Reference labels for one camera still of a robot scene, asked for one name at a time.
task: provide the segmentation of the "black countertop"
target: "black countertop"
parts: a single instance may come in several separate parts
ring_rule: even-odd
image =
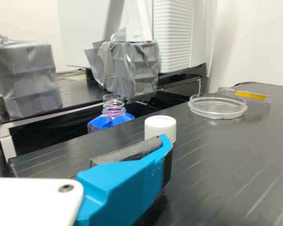
[[[154,113],[177,120],[167,203],[156,226],[283,225],[283,87],[237,88],[273,102],[248,101],[233,120],[202,118],[187,103]],[[90,158],[142,140],[149,116],[11,159],[10,166],[17,177],[73,178]]]

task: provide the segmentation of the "petri dish lid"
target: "petri dish lid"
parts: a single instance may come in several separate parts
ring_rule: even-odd
[[[247,110],[246,100],[220,93],[203,93],[191,96],[190,110],[210,119],[234,119]]]

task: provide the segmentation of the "tape-wrapped block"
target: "tape-wrapped block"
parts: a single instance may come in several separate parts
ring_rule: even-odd
[[[103,42],[85,50],[95,80],[109,92],[129,100],[149,99],[158,85],[158,44],[152,42]]]
[[[11,119],[62,107],[49,43],[18,42],[0,47],[0,97]]]

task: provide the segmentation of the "white wall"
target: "white wall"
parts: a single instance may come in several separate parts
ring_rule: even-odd
[[[283,0],[218,0],[209,91],[243,81],[283,85]]]
[[[49,41],[57,71],[64,62],[56,0],[0,0],[0,33],[15,40]]]

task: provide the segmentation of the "blue clamp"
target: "blue clamp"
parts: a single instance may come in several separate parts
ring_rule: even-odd
[[[132,225],[169,181],[172,142],[159,136],[162,146],[139,160],[99,164],[77,174],[84,199],[76,226]]]

